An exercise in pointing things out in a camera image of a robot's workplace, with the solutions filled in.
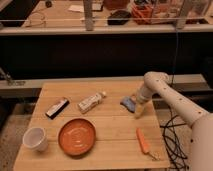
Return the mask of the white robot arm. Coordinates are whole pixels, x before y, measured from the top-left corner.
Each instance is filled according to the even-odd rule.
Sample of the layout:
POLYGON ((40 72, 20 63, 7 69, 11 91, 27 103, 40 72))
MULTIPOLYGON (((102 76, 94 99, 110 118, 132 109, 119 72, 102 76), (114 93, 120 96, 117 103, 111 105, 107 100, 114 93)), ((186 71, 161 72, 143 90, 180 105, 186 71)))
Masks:
POLYGON ((144 107, 158 94, 192 129, 188 171, 213 171, 213 113, 171 88, 168 82, 164 72, 147 72, 136 91, 136 101, 144 107))

